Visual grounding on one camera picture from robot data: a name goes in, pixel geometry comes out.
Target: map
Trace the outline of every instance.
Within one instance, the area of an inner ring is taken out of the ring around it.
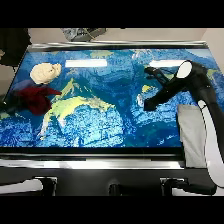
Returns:
[[[66,68],[66,60],[106,59],[106,67]],[[152,60],[192,60],[205,65],[219,105],[224,109],[224,76],[208,49],[125,49],[28,52],[11,89],[31,82],[36,64],[62,65],[49,87],[52,109],[43,116],[28,110],[0,114],[0,145],[8,147],[179,147],[178,104],[196,105],[189,92],[178,93],[156,111],[137,103],[162,86],[147,80],[144,68]],[[171,79],[175,71],[164,71]]]

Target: robotic arm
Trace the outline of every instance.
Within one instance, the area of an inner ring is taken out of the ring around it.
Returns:
[[[145,69],[148,74],[155,71],[152,67]],[[144,110],[156,110],[159,104],[167,102],[178,92],[189,90],[204,118],[206,164],[211,179],[220,191],[224,188],[224,115],[217,104],[214,88],[206,74],[207,69],[204,66],[189,60],[183,61],[174,78],[170,81],[163,80],[162,90],[144,101]]]

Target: metal frame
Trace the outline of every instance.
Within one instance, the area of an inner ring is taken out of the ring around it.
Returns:
[[[24,56],[27,52],[35,51],[53,51],[58,49],[65,50],[79,50],[81,48],[102,48],[102,47],[164,47],[164,48],[208,48],[205,41],[91,41],[85,42],[67,42],[67,43],[46,43],[46,44],[33,44],[28,46]],[[27,168],[64,168],[64,169],[183,169],[184,161],[151,161],[150,159],[144,159],[144,156],[150,156],[150,154],[129,154],[130,157],[140,156],[139,159],[91,159],[87,158],[85,161],[56,161],[56,160],[35,160],[35,157],[108,157],[117,156],[116,154],[23,154],[23,153],[0,153],[1,156],[24,156],[30,160],[10,160],[0,159],[0,167],[27,167]],[[173,156],[173,154],[158,154],[156,156]]]

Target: dark red cloth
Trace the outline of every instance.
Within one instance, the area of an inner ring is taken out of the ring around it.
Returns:
[[[49,87],[27,87],[17,92],[24,106],[34,115],[43,115],[51,109],[51,101],[46,96],[52,94],[61,95],[61,92]]]

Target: gray cloth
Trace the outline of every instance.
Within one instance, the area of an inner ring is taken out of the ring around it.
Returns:
[[[206,168],[204,155],[206,130],[200,108],[193,105],[178,105],[178,122],[186,166]]]

